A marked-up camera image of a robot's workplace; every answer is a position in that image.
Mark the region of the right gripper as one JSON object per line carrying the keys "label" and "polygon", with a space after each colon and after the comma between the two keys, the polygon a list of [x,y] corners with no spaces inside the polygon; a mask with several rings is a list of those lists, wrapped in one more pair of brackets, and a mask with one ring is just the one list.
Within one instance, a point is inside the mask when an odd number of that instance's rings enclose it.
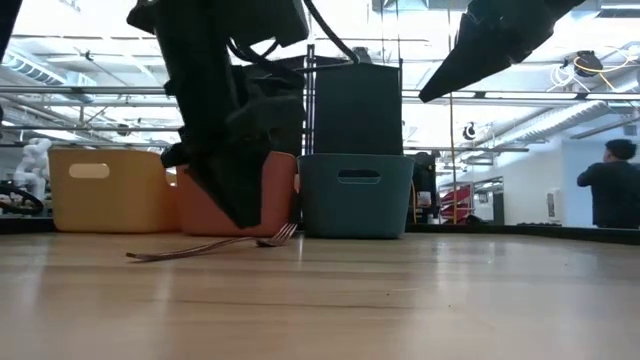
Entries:
{"label": "right gripper", "polygon": [[422,88],[430,102],[520,63],[554,33],[556,22],[584,0],[472,0],[456,43]]}

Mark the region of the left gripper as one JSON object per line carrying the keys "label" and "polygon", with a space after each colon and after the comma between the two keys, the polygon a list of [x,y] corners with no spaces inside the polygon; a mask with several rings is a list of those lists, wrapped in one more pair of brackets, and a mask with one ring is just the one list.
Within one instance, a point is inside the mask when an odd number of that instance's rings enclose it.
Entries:
{"label": "left gripper", "polygon": [[274,131],[305,117],[302,74],[278,67],[260,76],[233,66],[220,82],[176,76],[164,90],[175,97],[184,125],[162,164],[188,164],[191,178],[238,228],[260,225],[262,173]]}

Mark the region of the rose gold fork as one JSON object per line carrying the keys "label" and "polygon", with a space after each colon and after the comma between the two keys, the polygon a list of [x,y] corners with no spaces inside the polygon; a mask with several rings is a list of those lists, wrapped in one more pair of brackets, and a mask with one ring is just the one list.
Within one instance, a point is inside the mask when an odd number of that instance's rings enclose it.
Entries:
{"label": "rose gold fork", "polygon": [[295,223],[287,223],[283,227],[281,227],[275,235],[270,238],[258,238],[258,237],[241,237],[241,238],[231,238],[220,240],[216,242],[212,242],[209,244],[179,250],[172,251],[166,253],[132,253],[127,252],[125,256],[127,258],[134,259],[136,261],[141,262],[154,262],[154,261],[164,261],[171,259],[179,259],[179,258],[187,258],[193,257],[197,255],[202,255],[214,250],[217,250],[222,247],[226,247],[229,245],[234,245],[241,242],[254,242],[257,247],[280,247],[283,246],[296,232],[298,225]]}

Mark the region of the orange plastic bin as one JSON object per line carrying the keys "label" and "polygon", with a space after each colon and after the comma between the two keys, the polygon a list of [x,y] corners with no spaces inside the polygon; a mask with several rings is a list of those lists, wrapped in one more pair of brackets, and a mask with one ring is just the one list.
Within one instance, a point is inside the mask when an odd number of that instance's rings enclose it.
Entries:
{"label": "orange plastic bin", "polygon": [[215,202],[190,178],[187,168],[177,169],[177,207],[184,233],[213,237],[271,237],[286,223],[294,197],[296,159],[271,152],[263,165],[261,224],[238,228]]}

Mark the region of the black folding partition screen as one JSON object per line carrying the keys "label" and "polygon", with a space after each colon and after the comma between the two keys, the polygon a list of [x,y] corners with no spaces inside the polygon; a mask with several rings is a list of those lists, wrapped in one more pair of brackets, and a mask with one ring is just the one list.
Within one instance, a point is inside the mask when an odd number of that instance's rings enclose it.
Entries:
{"label": "black folding partition screen", "polygon": [[313,153],[401,155],[401,70],[397,67],[324,57],[309,50],[285,58],[283,65],[317,67],[304,96],[310,108],[303,120],[279,135],[276,151],[300,156]]}

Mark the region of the teal plastic bin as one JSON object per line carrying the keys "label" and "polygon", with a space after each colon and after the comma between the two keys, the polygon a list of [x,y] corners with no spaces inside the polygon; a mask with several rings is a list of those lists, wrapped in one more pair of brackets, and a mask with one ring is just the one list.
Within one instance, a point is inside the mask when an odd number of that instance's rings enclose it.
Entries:
{"label": "teal plastic bin", "polygon": [[299,157],[298,168],[306,236],[396,239],[404,234],[411,158],[318,153]]}

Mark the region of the black device behind table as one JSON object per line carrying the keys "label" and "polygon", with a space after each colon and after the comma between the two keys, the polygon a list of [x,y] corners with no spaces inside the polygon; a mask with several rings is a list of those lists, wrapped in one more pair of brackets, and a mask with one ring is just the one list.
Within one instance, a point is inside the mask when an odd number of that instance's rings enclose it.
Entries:
{"label": "black device behind table", "polygon": [[435,157],[427,152],[418,152],[414,159],[411,182],[411,221],[414,224],[428,223],[439,211],[436,191]]}

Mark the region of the yellow plastic bin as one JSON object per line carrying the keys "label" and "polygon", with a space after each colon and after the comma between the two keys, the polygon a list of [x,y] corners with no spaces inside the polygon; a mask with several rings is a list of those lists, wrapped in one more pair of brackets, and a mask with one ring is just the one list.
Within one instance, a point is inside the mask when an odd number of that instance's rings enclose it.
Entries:
{"label": "yellow plastic bin", "polygon": [[53,221],[62,232],[159,233],[180,229],[172,186],[152,152],[48,152]]}

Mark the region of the red cart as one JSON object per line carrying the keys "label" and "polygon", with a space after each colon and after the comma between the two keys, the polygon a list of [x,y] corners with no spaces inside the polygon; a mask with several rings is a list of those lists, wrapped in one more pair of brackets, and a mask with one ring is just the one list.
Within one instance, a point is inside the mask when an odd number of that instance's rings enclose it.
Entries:
{"label": "red cart", "polygon": [[444,224],[462,224],[473,213],[473,188],[470,184],[446,188],[440,199],[439,216]]}

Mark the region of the grey horizontal metal bar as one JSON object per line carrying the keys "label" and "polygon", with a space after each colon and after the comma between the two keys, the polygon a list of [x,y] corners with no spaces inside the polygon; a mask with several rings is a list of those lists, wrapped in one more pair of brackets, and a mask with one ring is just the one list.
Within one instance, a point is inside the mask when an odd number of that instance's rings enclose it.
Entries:
{"label": "grey horizontal metal bar", "polygon": [[[85,94],[85,95],[165,95],[161,87],[77,87],[77,86],[0,86],[3,94]],[[454,91],[455,99],[522,99],[522,100],[610,100],[640,101],[640,93],[577,93],[577,92],[506,92],[506,91]]]}

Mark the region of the person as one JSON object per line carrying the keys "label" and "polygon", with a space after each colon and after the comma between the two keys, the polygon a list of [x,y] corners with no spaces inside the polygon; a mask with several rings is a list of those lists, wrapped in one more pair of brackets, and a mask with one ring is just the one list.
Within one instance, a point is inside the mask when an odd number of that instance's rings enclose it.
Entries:
{"label": "person", "polygon": [[630,140],[610,140],[603,160],[577,177],[579,187],[591,188],[594,226],[640,230],[640,168],[630,163],[636,152]]}

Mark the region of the white robot figure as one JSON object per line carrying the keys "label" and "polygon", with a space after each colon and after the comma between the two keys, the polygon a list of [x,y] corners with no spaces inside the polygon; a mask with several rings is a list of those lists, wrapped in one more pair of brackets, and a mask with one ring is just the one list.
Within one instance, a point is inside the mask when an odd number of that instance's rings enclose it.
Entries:
{"label": "white robot figure", "polygon": [[13,175],[14,184],[26,188],[38,200],[46,197],[46,185],[50,180],[48,151],[51,146],[49,139],[30,139],[22,148],[22,159]]}

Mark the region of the white wall unit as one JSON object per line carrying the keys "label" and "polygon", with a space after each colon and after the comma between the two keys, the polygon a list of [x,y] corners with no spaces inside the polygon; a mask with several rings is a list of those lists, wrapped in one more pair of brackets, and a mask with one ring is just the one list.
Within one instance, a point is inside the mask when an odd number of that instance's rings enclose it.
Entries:
{"label": "white wall unit", "polygon": [[546,193],[547,219],[550,223],[561,224],[563,209],[559,188],[549,189]]}

